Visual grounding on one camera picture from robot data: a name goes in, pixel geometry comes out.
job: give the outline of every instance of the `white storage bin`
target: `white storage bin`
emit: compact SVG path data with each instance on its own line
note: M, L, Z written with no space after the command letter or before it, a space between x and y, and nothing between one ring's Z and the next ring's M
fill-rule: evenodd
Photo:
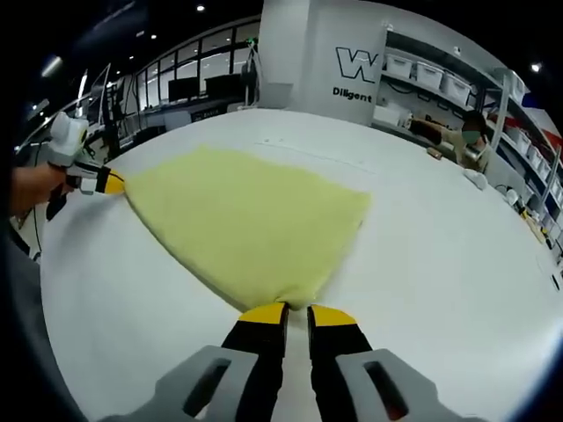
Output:
M539 169L537 169L537 172L539 173L539 177L542 178L544 181L546 181L551 169L552 168L549 165L549 163L547 163L547 161L545 161L545 159L542 157L542 163L539 165Z
M376 105L376 109L373 111L373 119L384 121L393 126L398 126L398 121L401 117L401 111L394 110L390 107L382 107Z
M525 155L528 152L531 141L526 134L520 130L518 127L509 127L507 129L507 134L516 144L516 149L520 154Z
M461 79L446 73L443 78L443 91L448 97L465 106L472 88Z
M387 71L393 75L411 77L411 69L413 68L413 61L398 55L386 55L387 58Z
M423 62L416 63L416 80L421 84L439 90L442 77L443 70Z
M559 193L561 192L561 183L555 179L552 186L552 195L555 200L559 197Z
M513 71L506 68L497 68L493 70L493 77L502 84L504 76L508 76L508 93L516 103L521 104L526 94L526 85L523 80Z
M524 95L526 95L524 81L512 70L510 70L510 95L518 104L522 103Z
M542 163L542 156L539 154L539 151L533 145L528 147L528 153L526 154L528 159L530 160L530 164L534 169L538 169L539 165Z

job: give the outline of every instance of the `white wall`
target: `white wall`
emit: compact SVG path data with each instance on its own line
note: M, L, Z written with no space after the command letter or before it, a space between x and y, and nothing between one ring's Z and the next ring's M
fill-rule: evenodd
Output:
M358 15L352 6L312 0L301 79L291 108L369 125L383 66L385 28L370 15ZM349 66L351 57L362 67ZM360 97L343 97L338 90Z
M315 1L264 0L259 36L263 96L268 90L274 95L280 90L292 90L292 96L299 92L309 8ZM289 98L288 93L282 96Z

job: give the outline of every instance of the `white tabletop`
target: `white tabletop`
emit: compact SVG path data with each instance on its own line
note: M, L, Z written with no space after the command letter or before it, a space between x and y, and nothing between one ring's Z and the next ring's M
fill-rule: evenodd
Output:
M491 187L393 135L304 113L251 110L176 129L112 166L125 176L205 143L301 166L370 191L348 257L318 303L358 321L434 381L461 415L506 419L548 370L563 328L549 251ZM48 223L41 287L48 334L90 420L128 413L238 311L181 266L123 196L73 193ZM292 313L274 421L320 420L306 316Z

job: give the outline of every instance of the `ceiling light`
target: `ceiling light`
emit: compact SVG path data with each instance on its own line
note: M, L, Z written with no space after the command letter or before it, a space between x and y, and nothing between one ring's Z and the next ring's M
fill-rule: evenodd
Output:
M62 58L56 55L51 59L49 64L45 68L43 68L43 70L41 71L41 76L43 77L50 76L51 74L53 74L53 72L55 72L55 70L59 66L61 66L61 64L62 64Z
M84 87L86 86L86 79L88 78L88 70L82 75L82 79L80 79L80 88L78 88L78 99L82 98L84 94Z

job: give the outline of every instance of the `yellow cloth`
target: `yellow cloth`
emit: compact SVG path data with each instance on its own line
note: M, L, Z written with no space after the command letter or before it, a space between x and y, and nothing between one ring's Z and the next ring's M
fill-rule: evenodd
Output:
M248 309L313 301L369 206L367 193L309 171L207 148L125 187L141 220L182 265Z

